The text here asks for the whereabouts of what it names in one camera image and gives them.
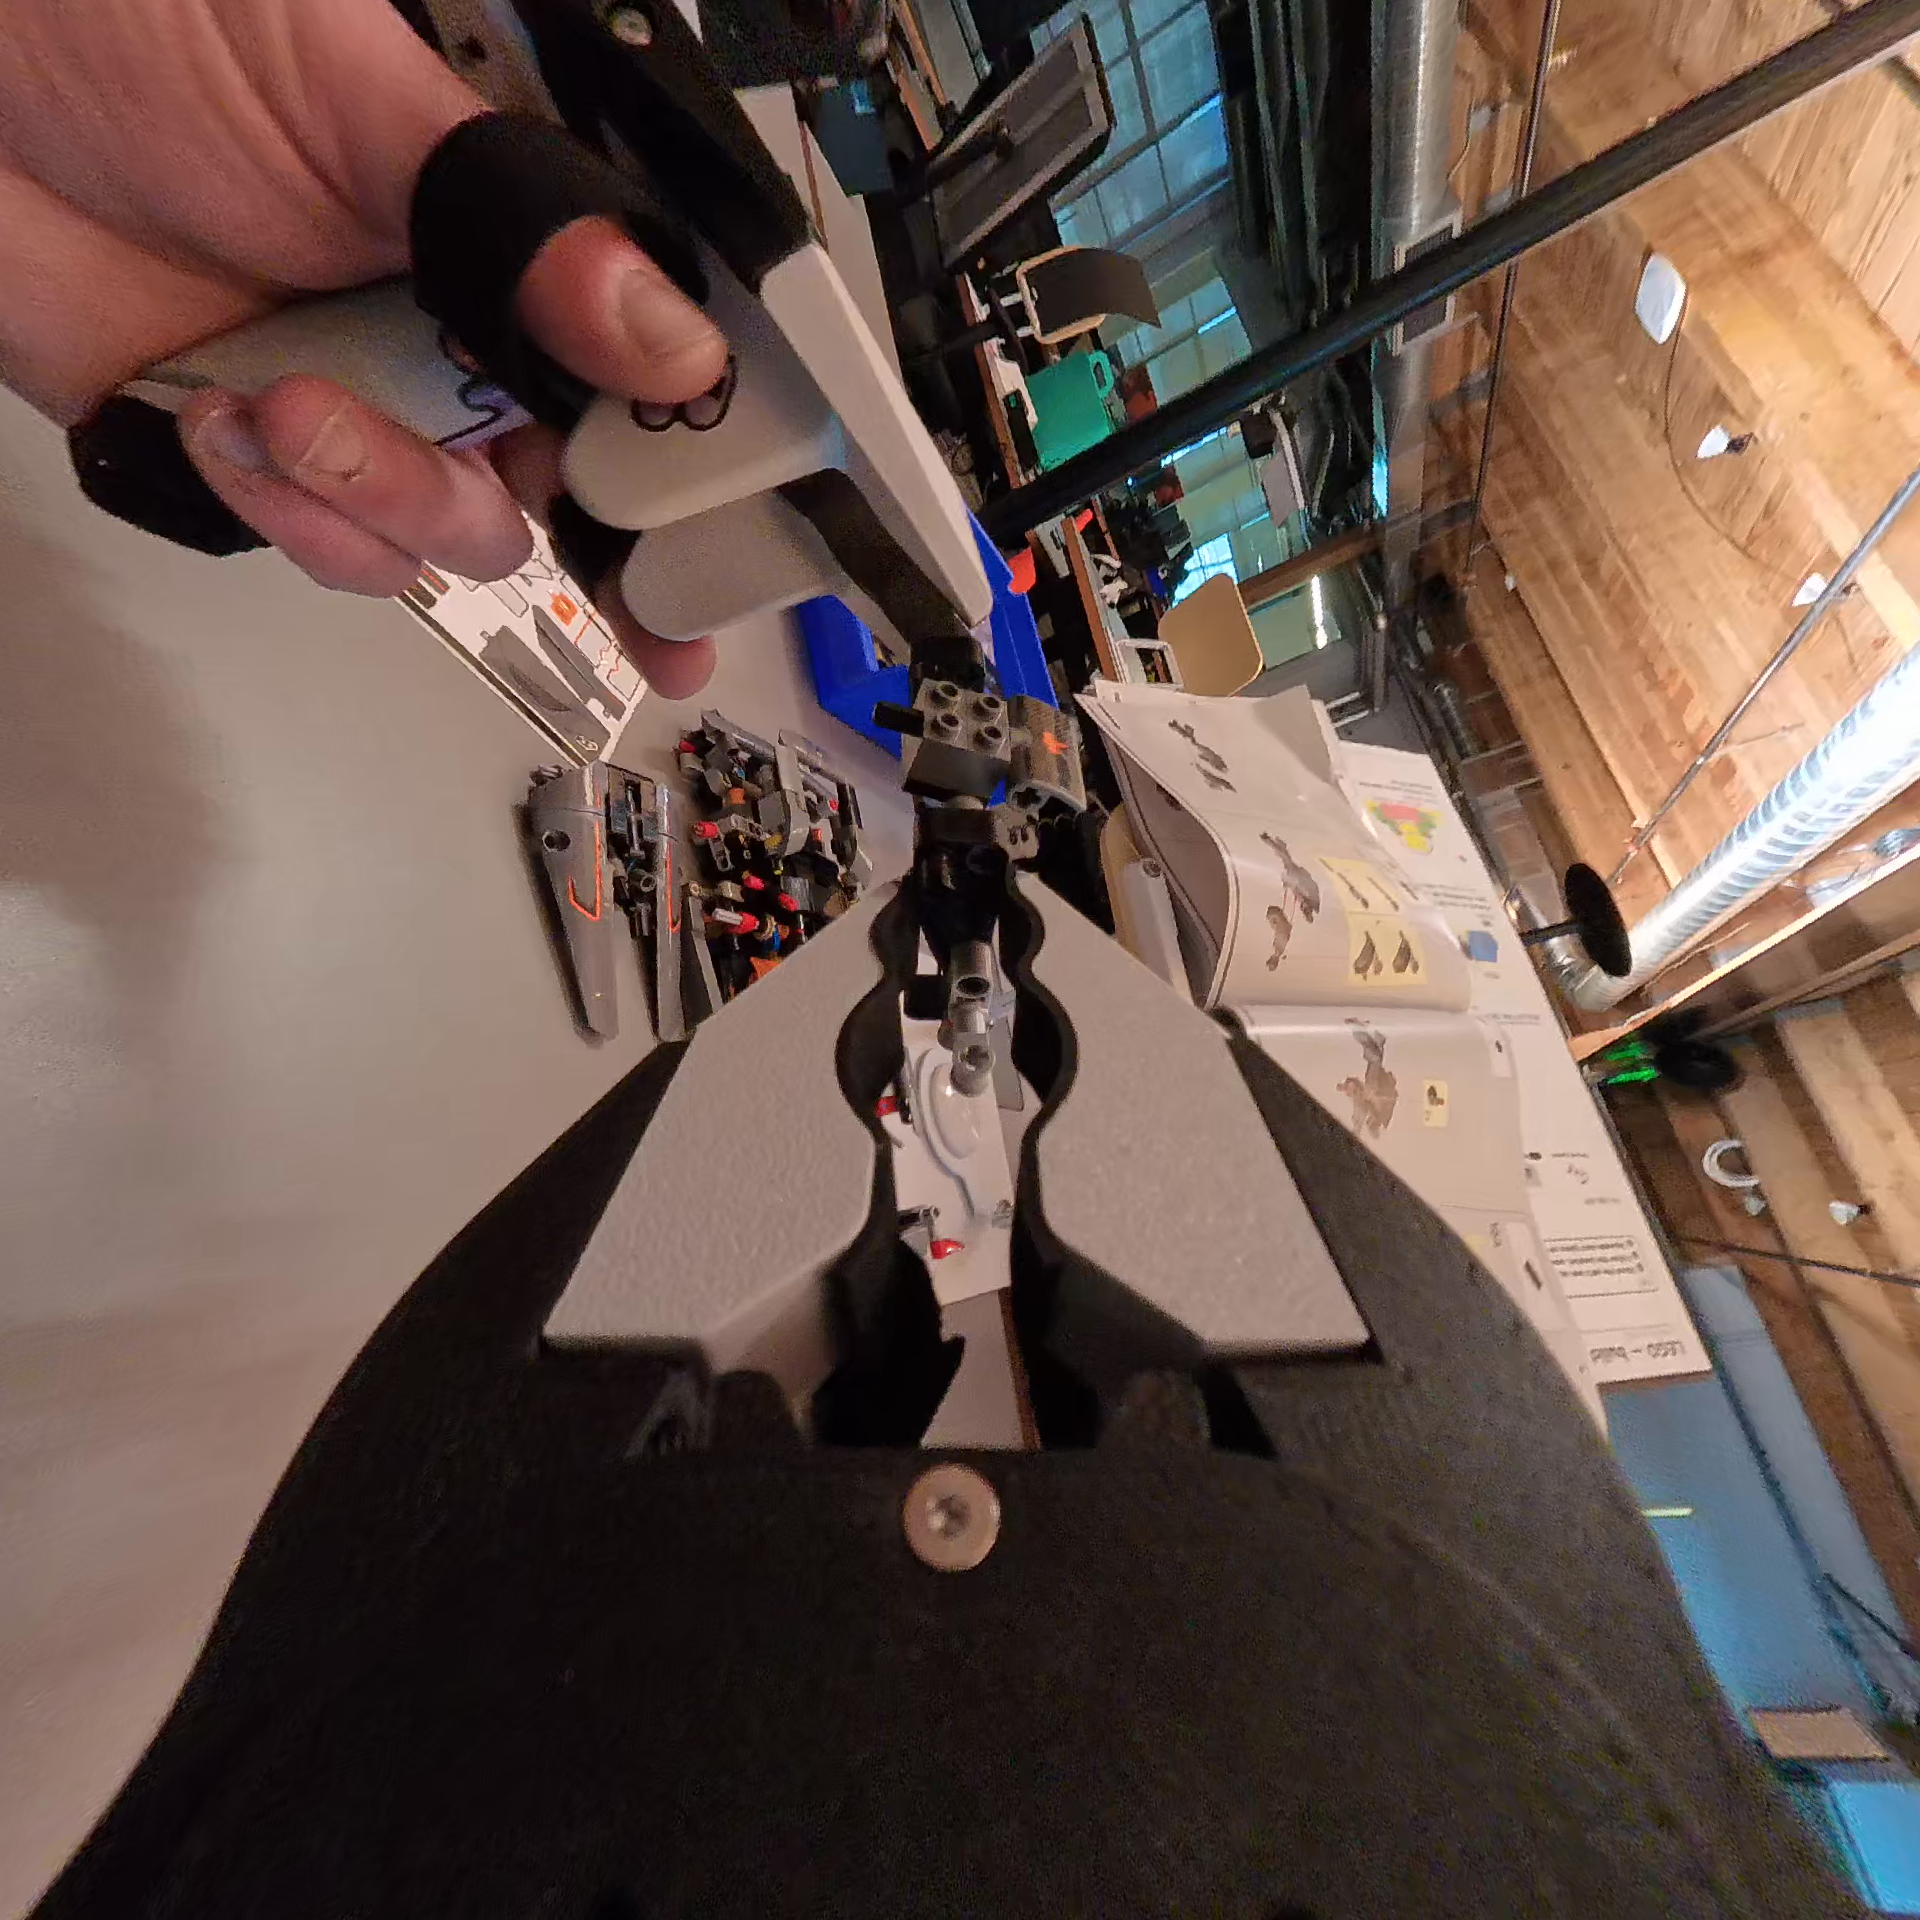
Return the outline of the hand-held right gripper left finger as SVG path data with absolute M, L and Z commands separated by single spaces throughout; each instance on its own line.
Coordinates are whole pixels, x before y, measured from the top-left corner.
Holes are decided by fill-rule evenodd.
M 885 881 L 679 1054 L 543 1322 L 558 1349 L 763 1373 L 842 1446 L 914 1446 L 962 1342 L 898 1233 L 879 1097 L 918 961 Z

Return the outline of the grey orange-striped lego wing panels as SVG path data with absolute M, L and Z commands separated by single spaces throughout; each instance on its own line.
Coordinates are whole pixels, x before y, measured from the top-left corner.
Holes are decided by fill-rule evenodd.
M 585 1032 L 616 1034 L 616 961 L 635 952 L 653 995 L 655 1039 L 682 1039 L 690 893 L 671 786 L 603 759 L 538 766 L 525 790 L 525 840 Z

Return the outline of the beige chair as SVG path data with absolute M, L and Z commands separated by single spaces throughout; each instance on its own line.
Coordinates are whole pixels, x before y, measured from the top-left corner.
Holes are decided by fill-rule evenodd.
M 1195 696 L 1225 699 L 1243 691 L 1264 671 L 1264 651 L 1241 590 L 1230 573 L 1214 573 L 1158 616 L 1179 688 Z

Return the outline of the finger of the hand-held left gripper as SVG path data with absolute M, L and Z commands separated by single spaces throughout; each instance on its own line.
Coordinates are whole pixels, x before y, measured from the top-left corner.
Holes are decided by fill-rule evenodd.
M 992 585 L 969 506 L 825 246 L 806 242 L 768 269 L 759 301 L 839 437 L 831 459 L 779 495 L 904 642 L 970 634 Z

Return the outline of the open lego instruction booklet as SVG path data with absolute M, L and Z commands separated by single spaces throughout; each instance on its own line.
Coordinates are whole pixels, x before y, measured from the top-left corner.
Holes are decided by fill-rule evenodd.
M 1461 1237 L 1595 1386 L 1519 1182 L 1518 1075 L 1443 912 L 1362 821 L 1303 690 L 1080 694 L 1161 862 L 1193 1001 L 1255 1041 Z

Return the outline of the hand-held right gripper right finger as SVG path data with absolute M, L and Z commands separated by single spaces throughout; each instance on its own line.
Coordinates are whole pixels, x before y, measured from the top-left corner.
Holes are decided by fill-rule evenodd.
M 1037 880 L 999 921 L 1034 1097 L 1015 1173 L 1011 1337 L 1045 1448 L 1141 1376 L 1353 1359 L 1370 1333 L 1226 1032 Z

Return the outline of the black metal bar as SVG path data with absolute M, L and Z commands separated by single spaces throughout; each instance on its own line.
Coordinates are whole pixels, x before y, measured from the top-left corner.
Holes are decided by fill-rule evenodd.
M 1727 82 L 1702 91 L 1617 143 L 1512 199 L 1399 272 L 1366 288 L 1329 317 L 1250 351 L 1197 387 L 1125 425 L 1061 469 L 997 498 L 981 517 L 997 543 L 1090 502 L 1131 473 L 1218 432 L 1258 397 L 1325 367 L 1390 334 L 1418 307 L 1440 303 L 1475 278 L 1518 259 L 1658 182 L 1695 158 L 1800 104 L 1837 82 L 1882 63 L 1918 33 L 1914 2 L 1851 7 Z

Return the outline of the white paper sheet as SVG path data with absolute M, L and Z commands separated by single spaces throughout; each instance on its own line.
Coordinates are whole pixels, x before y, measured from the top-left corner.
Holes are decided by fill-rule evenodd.
M 1429 755 L 1360 743 L 1337 753 L 1366 824 L 1461 939 L 1472 1011 L 1515 1069 L 1529 1218 L 1595 1385 L 1707 1376 L 1710 1349 L 1470 821 Z

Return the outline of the small black grey lego subassembly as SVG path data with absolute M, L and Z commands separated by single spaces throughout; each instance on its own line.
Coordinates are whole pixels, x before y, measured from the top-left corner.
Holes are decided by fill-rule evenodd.
M 1077 721 L 1046 699 L 1001 691 L 969 633 L 915 642 L 904 704 L 875 704 L 902 739 L 914 802 L 906 893 L 936 967 L 920 1016 L 936 1019 L 959 1097 L 992 1090 L 999 923 L 1016 866 L 1039 859 L 1039 824 L 1083 811 Z

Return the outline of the blue plastic bin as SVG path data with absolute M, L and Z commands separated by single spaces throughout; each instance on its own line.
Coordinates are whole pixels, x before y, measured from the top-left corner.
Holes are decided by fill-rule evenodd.
M 1037 618 L 1016 590 L 1016 573 L 997 543 L 970 519 L 976 552 L 992 587 L 992 615 L 981 645 L 992 658 L 997 686 L 1007 696 L 1058 704 L 1045 658 Z M 906 701 L 906 666 L 882 662 L 873 631 L 837 597 L 815 597 L 795 607 L 806 651 L 806 669 L 823 706 L 842 726 L 894 753 L 901 734 L 873 719 L 877 704 Z

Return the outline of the spiral metal air duct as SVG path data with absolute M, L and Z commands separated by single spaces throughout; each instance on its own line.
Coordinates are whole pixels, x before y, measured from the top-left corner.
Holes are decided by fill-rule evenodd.
M 1693 870 L 1626 929 L 1626 970 L 1598 963 L 1558 977 L 1579 1011 L 1603 1011 L 1648 984 L 1719 923 L 1786 880 L 1897 800 L 1918 769 L 1918 654 L 1909 651 L 1767 790 Z

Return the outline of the metal duct with vent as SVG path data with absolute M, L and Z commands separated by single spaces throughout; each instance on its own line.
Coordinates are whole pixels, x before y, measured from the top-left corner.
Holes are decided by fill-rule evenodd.
M 1458 5 L 1370 5 L 1373 246 L 1370 278 L 1385 280 L 1461 231 L 1451 185 L 1451 110 Z M 1381 451 L 1411 434 L 1429 392 L 1432 319 L 1399 321 L 1376 342 Z

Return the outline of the black pole with round disc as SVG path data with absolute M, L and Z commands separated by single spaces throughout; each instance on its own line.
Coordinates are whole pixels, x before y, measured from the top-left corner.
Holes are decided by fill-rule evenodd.
M 1561 878 L 1562 913 L 1519 928 L 1527 949 L 1573 943 L 1584 961 L 1606 977 L 1625 977 L 1634 963 L 1631 942 L 1609 880 L 1591 863 L 1573 862 Z

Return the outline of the large lego vehicle model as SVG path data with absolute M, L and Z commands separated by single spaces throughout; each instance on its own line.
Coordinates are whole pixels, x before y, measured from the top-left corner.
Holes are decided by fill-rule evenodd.
M 850 912 L 873 886 L 873 859 L 853 782 L 801 734 L 755 734 L 706 707 L 675 766 L 687 952 L 719 1005 Z

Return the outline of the teal green box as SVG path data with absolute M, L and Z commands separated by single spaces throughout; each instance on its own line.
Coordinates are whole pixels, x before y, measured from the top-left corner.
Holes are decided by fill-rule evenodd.
M 1070 351 L 1023 377 L 1037 466 L 1050 473 L 1114 427 L 1114 370 L 1104 349 Z

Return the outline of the black seat wooden-rim chair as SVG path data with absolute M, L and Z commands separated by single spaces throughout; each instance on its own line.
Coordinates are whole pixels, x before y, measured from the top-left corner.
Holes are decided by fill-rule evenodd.
M 1161 303 L 1144 266 L 1104 246 L 1056 246 L 1015 264 L 1016 296 L 1037 345 L 1064 345 L 1111 317 L 1141 327 L 1161 321 Z

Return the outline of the white sticker sheet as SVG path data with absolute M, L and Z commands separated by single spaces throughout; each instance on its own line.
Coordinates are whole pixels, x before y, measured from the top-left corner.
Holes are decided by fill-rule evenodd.
M 399 603 L 559 755 L 603 760 L 643 678 L 537 523 L 533 542 L 527 562 L 490 583 L 423 567 Z

